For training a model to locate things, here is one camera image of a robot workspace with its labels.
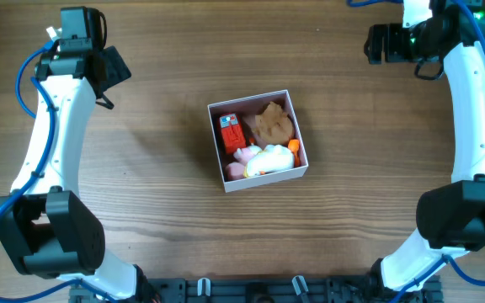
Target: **wooden table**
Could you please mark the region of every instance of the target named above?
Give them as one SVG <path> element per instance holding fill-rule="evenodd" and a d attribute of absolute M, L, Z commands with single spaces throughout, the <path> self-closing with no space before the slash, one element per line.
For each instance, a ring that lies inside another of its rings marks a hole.
<path fill-rule="evenodd" d="M 400 22 L 401 6 L 94 2 L 133 76 L 108 91 L 114 110 L 93 112 L 80 191 L 108 248 L 148 277 L 363 274 L 414 230 L 419 196 L 450 182 L 446 79 L 415 79 L 411 64 L 370 66 L 362 52 L 368 28 Z M 16 72 L 46 41 L 45 28 L 60 24 L 60 7 L 72 5 L 28 3 L 0 0 L 0 195 L 33 126 L 14 96 Z M 36 109 L 33 86 L 22 87 Z M 206 105 L 284 88 L 310 168 L 297 180 L 224 194 Z M 485 248 L 459 264 L 484 279 Z M 440 274 L 447 302 L 485 302 L 485 289 L 450 268 Z M 0 245 L 0 295 L 55 283 L 16 274 Z"/>

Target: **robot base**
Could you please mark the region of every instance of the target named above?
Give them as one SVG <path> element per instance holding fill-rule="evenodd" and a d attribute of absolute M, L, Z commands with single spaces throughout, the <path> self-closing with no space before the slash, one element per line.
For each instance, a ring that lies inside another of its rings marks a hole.
<path fill-rule="evenodd" d="M 199 281 L 185 279 L 149 279 L 157 290 L 158 303 L 387 303 L 391 298 L 364 299 L 365 276 L 333 276 L 328 279 L 306 279 L 306 295 L 297 295 L 289 279 L 216 280 L 207 291 L 200 290 Z M 69 303 L 98 302 L 93 294 L 72 288 Z M 402 303 L 443 303 L 443 293 L 438 276 L 434 276 L 417 292 L 408 293 Z"/>

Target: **pink toy pig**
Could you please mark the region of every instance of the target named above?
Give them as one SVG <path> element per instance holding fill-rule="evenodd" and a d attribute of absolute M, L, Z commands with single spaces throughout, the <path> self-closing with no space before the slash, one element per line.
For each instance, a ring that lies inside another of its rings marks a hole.
<path fill-rule="evenodd" d="M 233 153 L 237 162 L 230 163 L 226 166 L 227 180 L 235 181 L 244 179 L 244 168 L 248 164 L 248 161 L 255 157 L 259 152 L 261 152 L 259 146 L 249 146 L 237 149 L 237 151 Z"/>

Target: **box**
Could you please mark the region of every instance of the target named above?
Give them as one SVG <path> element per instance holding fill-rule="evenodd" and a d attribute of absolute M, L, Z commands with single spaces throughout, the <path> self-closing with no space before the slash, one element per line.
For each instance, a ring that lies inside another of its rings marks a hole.
<path fill-rule="evenodd" d="M 288 171 L 279 173 L 267 173 L 263 176 L 245 178 L 237 181 L 227 181 L 226 172 L 224 167 L 229 164 L 233 159 L 222 151 L 222 138 L 219 135 L 217 129 L 217 120 L 223 114 L 237 113 L 237 114 L 261 114 L 263 109 L 271 101 L 282 105 L 284 111 L 288 114 L 293 125 L 295 126 L 295 138 L 301 143 L 299 149 L 299 158 L 301 159 L 301 165 L 299 167 L 290 169 Z M 306 150 L 304 149 L 304 142 L 302 141 L 299 125 L 296 121 L 295 111 L 291 103 L 290 95 L 287 90 L 264 93 L 257 96 L 240 98 L 231 101 L 220 102 L 216 104 L 210 104 L 208 106 L 209 119 L 211 120 L 212 135 L 215 142 L 216 156 L 218 158 L 218 165 L 220 166 L 220 174 L 222 176 L 222 182 L 224 183 L 224 189 L 227 193 L 239 190 L 256 187 L 259 185 L 284 181 L 291 178 L 299 178 L 304 175 L 308 169 L 308 159 L 306 157 Z"/>

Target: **brown plush toy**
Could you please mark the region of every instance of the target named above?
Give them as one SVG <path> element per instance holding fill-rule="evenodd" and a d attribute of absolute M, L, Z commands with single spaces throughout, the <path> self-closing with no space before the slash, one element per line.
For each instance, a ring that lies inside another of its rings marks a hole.
<path fill-rule="evenodd" d="M 293 139 L 295 128 L 282 107 L 271 102 L 262 114 L 256 114 L 254 132 L 267 144 L 286 145 Z"/>

